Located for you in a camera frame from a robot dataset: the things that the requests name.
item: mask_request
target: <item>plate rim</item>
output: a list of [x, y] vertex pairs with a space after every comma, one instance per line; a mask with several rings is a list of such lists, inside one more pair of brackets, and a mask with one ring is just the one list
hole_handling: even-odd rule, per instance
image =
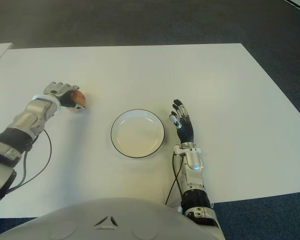
[[[162, 125], [162, 128], [163, 128], [163, 138], [162, 138], [162, 141], [161, 141], [160, 145], [157, 147], [156, 150], [154, 150], [153, 152], [151, 152], [150, 154], [145, 155], [145, 156], [129, 156], [129, 155], [126, 155], [126, 154], [122, 153], [120, 150], [118, 150], [118, 149], [116, 148], [116, 145], [114, 144], [114, 141], [112, 140], [112, 129], [114, 128], [115, 122], [116, 122], [116, 121], [118, 120], [118, 118], [120, 118], [123, 114], [125, 114], [125, 113], [127, 113], [127, 112], [130, 112], [130, 111], [134, 111], [134, 110], [142, 110], [142, 111], [146, 111], [146, 112], [149, 112], [149, 113], [155, 115], [155, 116], [159, 119], [159, 121], [160, 121], [160, 123], [161, 123], [161, 125]], [[110, 138], [111, 138], [111, 142], [112, 142], [112, 145], [114, 146], [114, 148], [115, 148], [120, 154], [122, 154], [123, 156], [126, 156], [126, 157], [128, 157], [128, 158], [132, 158], [132, 159], [141, 159], [141, 158], [145, 158], [145, 157], [148, 157], [148, 156], [154, 154], [154, 153], [161, 147], [161, 145], [164, 143], [165, 137], [166, 137], [166, 130], [165, 130], [164, 123], [161, 121], [161, 119], [160, 119], [155, 113], [153, 113], [152, 111], [149, 111], [149, 110], [146, 110], [146, 109], [142, 109], [142, 108], [134, 108], [134, 109], [130, 109], [130, 110], [127, 110], [127, 111], [121, 113], [121, 114], [120, 114], [118, 117], [116, 117], [116, 119], [113, 121], [112, 126], [111, 126], [111, 131], [110, 131]]]

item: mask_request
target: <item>small white object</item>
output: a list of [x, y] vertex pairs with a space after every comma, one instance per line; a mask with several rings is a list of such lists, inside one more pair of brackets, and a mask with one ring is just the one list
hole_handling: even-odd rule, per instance
[[154, 153], [162, 144], [165, 129], [152, 112], [134, 109], [121, 114], [111, 128], [111, 141], [123, 155], [143, 158]]

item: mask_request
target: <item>robot finger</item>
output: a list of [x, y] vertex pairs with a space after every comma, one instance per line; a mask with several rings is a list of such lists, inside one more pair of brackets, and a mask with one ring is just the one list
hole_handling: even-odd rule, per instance
[[183, 114], [185, 117], [188, 117], [188, 116], [189, 116], [188, 111], [187, 111], [187, 109], [186, 109], [186, 107], [185, 107], [184, 105], [180, 105], [180, 106], [179, 106], [179, 109], [180, 109], [180, 111], [182, 112], [182, 114]]
[[180, 111], [180, 109], [175, 104], [173, 104], [172, 107], [176, 110], [178, 118], [181, 119], [182, 118], [182, 112]]
[[182, 102], [181, 102], [179, 99], [175, 99], [173, 102], [174, 102], [174, 104], [177, 105], [178, 107], [179, 107], [180, 105], [182, 105]]
[[175, 112], [172, 111], [169, 118], [177, 129], [180, 129], [182, 127], [182, 124]]

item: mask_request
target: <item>robot forearm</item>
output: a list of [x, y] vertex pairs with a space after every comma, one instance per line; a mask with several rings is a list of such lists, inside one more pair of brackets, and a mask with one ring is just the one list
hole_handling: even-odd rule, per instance
[[78, 88], [52, 82], [44, 90], [44, 94], [35, 96], [25, 110], [0, 134], [0, 200], [16, 178], [14, 167], [22, 154], [31, 150], [33, 141], [55, 112], [61, 106], [84, 108], [85, 100], [80, 104], [73, 101], [74, 95], [78, 95], [75, 92]]
[[194, 144], [194, 131], [185, 106], [179, 100], [172, 105], [176, 112], [171, 112], [170, 120], [177, 129], [180, 145], [174, 146], [174, 154], [181, 156], [182, 214], [213, 234], [217, 239], [224, 240], [215, 211], [211, 208], [207, 191], [202, 178], [202, 152]]

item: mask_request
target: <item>table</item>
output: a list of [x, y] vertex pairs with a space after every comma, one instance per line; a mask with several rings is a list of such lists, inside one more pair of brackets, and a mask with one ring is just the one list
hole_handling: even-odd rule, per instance
[[[9, 50], [0, 60], [0, 132], [51, 81], [79, 85], [88, 110], [64, 109], [46, 124], [52, 161], [0, 202], [0, 218], [105, 197], [163, 203], [178, 143], [169, 122], [175, 98], [190, 113], [213, 202], [300, 192], [300, 114], [241, 44]], [[142, 159], [120, 155], [110, 140], [116, 117], [135, 108], [155, 113], [166, 132], [161, 148]], [[29, 178], [48, 153], [41, 136], [28, 155]], [[16, 170], [21, 179], [22, 166]]]

